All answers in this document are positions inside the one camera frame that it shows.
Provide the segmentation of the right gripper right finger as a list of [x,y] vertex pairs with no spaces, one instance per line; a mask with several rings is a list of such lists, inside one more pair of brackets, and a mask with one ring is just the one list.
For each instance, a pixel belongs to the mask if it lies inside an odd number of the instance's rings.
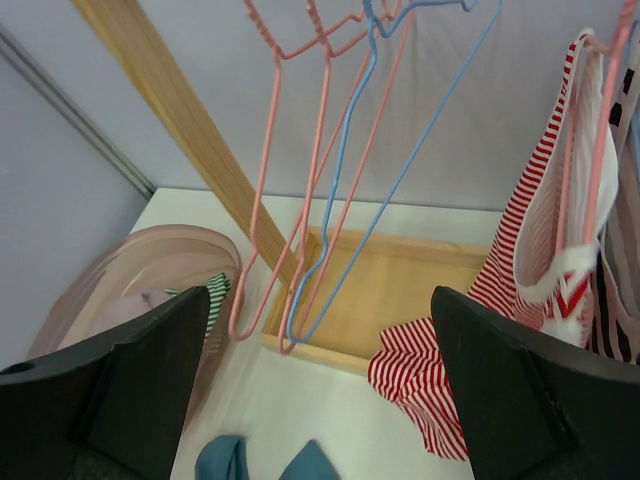
[[434,290],[431,316],[475,478],[638,478],[638,367],[449,287]]

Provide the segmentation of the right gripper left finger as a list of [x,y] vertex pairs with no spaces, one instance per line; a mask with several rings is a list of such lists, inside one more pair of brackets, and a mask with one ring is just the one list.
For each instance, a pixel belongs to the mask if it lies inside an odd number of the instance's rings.
[[200,361],[194,287],[120,326],[1,372],[4,479],[167,479]]

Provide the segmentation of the teal blue tank top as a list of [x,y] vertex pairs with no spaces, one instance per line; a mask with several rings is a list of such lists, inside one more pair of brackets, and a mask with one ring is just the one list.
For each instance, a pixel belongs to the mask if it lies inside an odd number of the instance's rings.
[[246,437],[225,434],[209,441],[194,465],[195,479],[340,479],[316,440],[301,449],[279,442],[258,446]]

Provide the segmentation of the green striped tank top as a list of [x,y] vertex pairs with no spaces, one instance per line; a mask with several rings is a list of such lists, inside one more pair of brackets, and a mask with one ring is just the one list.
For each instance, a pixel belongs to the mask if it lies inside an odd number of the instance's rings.
[[228,319],[222,315],[222,306],[230,290],[231,281],[223,272],[218,273],[203,283],[209,293],[209,314],[205,331],[205,341],[210,351],[215,353],[223,345]]

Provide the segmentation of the mauve pink tank top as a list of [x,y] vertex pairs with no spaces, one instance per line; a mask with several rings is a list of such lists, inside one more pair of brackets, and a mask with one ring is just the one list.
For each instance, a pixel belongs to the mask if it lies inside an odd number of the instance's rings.
[[135,295],[119,297],[102,308],[92,323],[91,334],[100,334],[138,318],[171,298],[170,294],[159,289],[145,290]]

